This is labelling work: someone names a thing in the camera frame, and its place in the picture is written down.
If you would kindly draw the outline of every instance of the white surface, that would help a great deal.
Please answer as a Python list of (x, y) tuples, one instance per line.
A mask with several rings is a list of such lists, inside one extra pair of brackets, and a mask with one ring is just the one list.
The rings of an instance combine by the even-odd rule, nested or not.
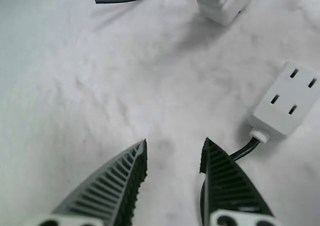
[(220, 226), (218, 224), (218, 219), (221, 216), (232, 218), (236, 222), (237, 226), (259, 226), (258, 223), (261, 221), (268, 222), (273, 226), (281, 226), (281, 223), (278, 220), (269, 215), (249, 212), (237, 212), (231, 210), (218, 210), (212, 213), (210, 215), (210, 226)]
[(228, 25), (250, 0), (197, 0), (200, 11), (220, 25)]
[[(252, 0), (221, 28), (196, 0), (0, 0), (0, 221), (49, 213), (146, 138), (134, 225), (199, 225), (208, 136), (233, 153), (287, 60), (320, 73), (320, 0)], [(320, 221), (320, 102), (239, 162), (283, 225)]]
[(100, 219), (82, 216), (65, 216), (58, 214), (40, 215), (27, 220), (23, 226), (41, 226), (42, 223), (53, 221), (57, 222), (58, 226), (104, 226)]
[[(316, 80), (315, 83), (309, 87), (313, 80)], [(249, 117), (249, 122), (271, 136), (288, 136), (301, 124), (319, 94), (318, 75), (286, 62)]]

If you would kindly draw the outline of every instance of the outlet slot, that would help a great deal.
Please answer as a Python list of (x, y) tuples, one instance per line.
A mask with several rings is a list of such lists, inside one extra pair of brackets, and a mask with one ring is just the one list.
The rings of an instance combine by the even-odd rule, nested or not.
[(309, 88), (311, 88), (315, 83), (316, 83), (316, 78), (314, 78), (311, 82), (310, 82), (310, 84), (309, 84)]
[(293, 72), (292, 72), (292, 74), (291, 74), (291, 78), (293, 78), (293, 77), (295, 77), (295, 75), (298, 73), (298, 69), (295, 69)]
[(276, 96), (272, 99), (271, 104), (276, 103), (276, 101), (278, 100), (278, 98), (279, 98), (279, 95), (276, 95)]
[(297, 109), (297, 105), (294, 105), (292, 108), (291, 108), (291, 110), (289, 111), (289, 114), (290, 115), (292, 115), (293, 114), (293, 112)]

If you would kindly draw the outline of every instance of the white fabric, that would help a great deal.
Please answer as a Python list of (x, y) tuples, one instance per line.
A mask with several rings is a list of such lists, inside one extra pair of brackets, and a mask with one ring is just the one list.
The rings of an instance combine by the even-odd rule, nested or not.
[[(196, 0), (0, 0), (0, 222), (52, 211), (146, 138), (134, 225), (199, 225), (205, 138), (233, 153), (292, 60), (320, 74), (320, 0), (252, 0), (229, 27)], [(239, 162), (283, 225), (320, 221), (320, 101)]]

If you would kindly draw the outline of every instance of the extension cord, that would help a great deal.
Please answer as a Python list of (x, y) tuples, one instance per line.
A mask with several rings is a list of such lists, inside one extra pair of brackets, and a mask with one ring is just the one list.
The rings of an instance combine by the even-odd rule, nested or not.
[(248, 119), (254, 127), (251, 136), (264, 143), (270, 136), (289, 136), (301, 124), (319, 94), (317, 75), (293, 63), (285, 63)]
[(197, 0), (200, 11), (205, 17), (226, 26), (249, 0)]

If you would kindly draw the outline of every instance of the plug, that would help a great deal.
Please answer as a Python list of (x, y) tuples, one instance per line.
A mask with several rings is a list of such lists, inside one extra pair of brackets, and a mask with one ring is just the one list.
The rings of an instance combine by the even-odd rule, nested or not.
[(312, 72), (286, 62), (249, 117), (251, 136), (266, 142), (269, 136), (288, 136), (300, 125), (320, 94), (320, 80)]
[(197, 0), (205, 17), (226, 26), (249, 2), (249, 0)]

